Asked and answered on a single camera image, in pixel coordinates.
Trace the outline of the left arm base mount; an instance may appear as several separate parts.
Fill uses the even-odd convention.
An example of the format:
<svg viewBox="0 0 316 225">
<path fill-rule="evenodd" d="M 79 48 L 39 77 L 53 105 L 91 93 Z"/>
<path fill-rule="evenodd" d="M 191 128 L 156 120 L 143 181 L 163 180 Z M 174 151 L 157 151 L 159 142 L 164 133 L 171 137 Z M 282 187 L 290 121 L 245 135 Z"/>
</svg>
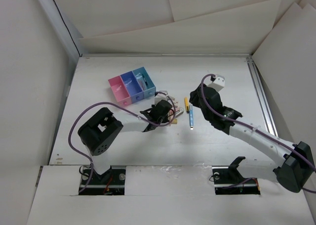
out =
<svg viewBox="0 0 316 225">
<path fill-rule="evenodd" d="M 124 195 L 126 167 L 112 167 L 103 178 L 94 172 L 91 180 L 88 181 L 90 172 L 89 166 L 84 165 L 79 168 L 81 175 L 79 195 Z"/>
</svg>

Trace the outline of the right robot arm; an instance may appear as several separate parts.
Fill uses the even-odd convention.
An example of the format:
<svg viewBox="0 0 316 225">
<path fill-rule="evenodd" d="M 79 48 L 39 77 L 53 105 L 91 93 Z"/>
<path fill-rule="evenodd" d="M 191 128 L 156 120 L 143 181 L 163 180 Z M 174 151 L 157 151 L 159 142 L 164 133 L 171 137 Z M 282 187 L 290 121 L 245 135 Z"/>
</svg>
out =
<svg viewBox="0 0 316 225">
<path fill-rule="evenodd" d="M 219 93 L 201 84 L 190 93 L 189 102 L 201 110 L 204 118 L 215 129 L 238 138 L 272 159 L 272 180 L 287 190 L 298 193 L 316 171 L 311 148 L 304 142 L 294 144 L 279 139 L 258 126 L 242 120 L 242 114 L 222 104 Z"/>
</svg>

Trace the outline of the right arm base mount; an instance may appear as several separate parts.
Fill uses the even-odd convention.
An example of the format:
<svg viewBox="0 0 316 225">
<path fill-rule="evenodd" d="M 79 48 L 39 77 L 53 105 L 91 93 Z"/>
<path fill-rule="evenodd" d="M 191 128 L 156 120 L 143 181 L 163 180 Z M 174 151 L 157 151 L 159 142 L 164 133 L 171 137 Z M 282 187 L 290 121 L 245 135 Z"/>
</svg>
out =
<svg viewBox="0 0 316 225">
<path fill-rule="evenodd" d="M 237 170 L 244 156 L 237 157 L 228 166 L 212 166 L 209 181 L 214 183 L 216 195 L 260 195 L 256 178 L 244 178 Z"/>
</svg>

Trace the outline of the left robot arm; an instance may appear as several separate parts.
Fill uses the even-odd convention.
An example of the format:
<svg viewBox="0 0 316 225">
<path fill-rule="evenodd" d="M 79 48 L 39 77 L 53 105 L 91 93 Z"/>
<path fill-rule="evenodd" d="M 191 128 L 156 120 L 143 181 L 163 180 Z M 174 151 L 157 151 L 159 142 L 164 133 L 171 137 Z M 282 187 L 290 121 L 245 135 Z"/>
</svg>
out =
<svg viewBox="0 0 316 225">
<path fill-rule="evenodd" d="M 147 133 L 161 126 L 170 124 L 176 108 L 167 100 L 160 100 L 139 115 L 124 109 L 123 114 L 114 114 L 109 108 L 98 110 L 78 130 L 82 143 L 89 151 L 92 161 L 93 178 L 98 183 L 106 183 L 110 179 L 110 164 L 101 155 L 114 142 L 119 133 Z"/>
</svg>

